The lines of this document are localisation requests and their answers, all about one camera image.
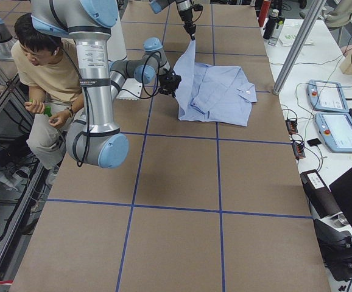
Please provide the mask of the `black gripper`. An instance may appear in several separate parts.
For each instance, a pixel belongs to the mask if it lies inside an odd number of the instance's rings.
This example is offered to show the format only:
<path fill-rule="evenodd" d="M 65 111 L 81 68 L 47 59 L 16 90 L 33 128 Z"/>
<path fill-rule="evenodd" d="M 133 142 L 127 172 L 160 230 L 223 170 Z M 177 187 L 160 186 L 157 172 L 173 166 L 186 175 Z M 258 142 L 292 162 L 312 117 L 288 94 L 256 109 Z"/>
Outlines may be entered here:
<path fill-rule="evenodd" d="M 177 75 L 173 69 L 165 70 L 165 73 L 158 75 L 160 94 L 175 97 L 175 92 L 181 83 L 181 76 Z"/>
<path fill-rule="evenodd" d="M 202 12 L 203 5 L 201 4 L 179 4 L 178 14 L 184 22 L 183 27 L 189 34 L 191 40 L 195 40 L 196 25 L 193 20 L 193 12 Z"/>

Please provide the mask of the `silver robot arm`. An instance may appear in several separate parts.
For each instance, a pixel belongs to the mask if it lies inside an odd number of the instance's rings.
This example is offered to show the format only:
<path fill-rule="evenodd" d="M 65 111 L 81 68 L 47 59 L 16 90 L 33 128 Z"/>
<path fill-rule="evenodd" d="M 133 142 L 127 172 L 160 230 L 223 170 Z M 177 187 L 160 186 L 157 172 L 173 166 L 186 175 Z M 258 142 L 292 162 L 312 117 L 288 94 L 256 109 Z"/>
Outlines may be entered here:
<path fill-rule="evenodd" d="M 70 126 L 66 149 L 78 166 L 115 168 L 126 159 L 127 137 L 113 117 L 113 101 L 128 78 L 148 84 L 156 78 L 159 92 L 174 96 L 181 77 L 169 66 L 158 38 L 144 42 L 140 60 L 108 60 L 107 42 L 119 16 L 116 1 L 32 1 L 32 23 L 47 35 L 72 38 L 76 44 L 85 109 Z"/>
<path fill-rule="evenodd" d="M 195 40 L 196 24 L 193 20 L 194 12 L 203 12 L 203 5 L 196 4 L 190 0 L 153 0 L 149 1 L 150 7 L 154 14 L 162 12 L 165 8 L 175 3 L 177 12 L 181 21 L 184 23 L 183 27 L 191 40 Z"/>

